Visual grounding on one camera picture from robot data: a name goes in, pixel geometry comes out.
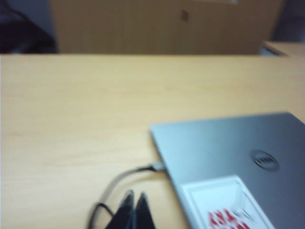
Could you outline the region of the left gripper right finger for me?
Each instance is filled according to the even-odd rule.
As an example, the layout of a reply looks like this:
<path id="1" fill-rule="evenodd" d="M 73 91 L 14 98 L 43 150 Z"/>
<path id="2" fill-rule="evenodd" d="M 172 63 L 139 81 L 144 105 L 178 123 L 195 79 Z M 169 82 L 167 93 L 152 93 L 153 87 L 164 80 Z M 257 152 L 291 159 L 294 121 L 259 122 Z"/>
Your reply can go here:
<path id="1" fill-rule="evenodd" d="M 140 194 L 135 208 L 135 228 L 136 229 L 156 229 L 150 211 L 148 197 L 145 192 Z"/>

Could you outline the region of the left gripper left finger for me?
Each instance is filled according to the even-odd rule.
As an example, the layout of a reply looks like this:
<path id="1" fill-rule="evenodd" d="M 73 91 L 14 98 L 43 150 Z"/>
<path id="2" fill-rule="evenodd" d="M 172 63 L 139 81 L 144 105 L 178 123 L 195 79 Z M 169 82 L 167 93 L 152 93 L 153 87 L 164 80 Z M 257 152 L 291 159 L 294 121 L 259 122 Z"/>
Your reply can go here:
<path id="1" fill-rule="evenodd" d="M 127 190 L 120 202 L 120 205 L 108 224 L 109 229 L 134 229 L 134 192 Z"/>

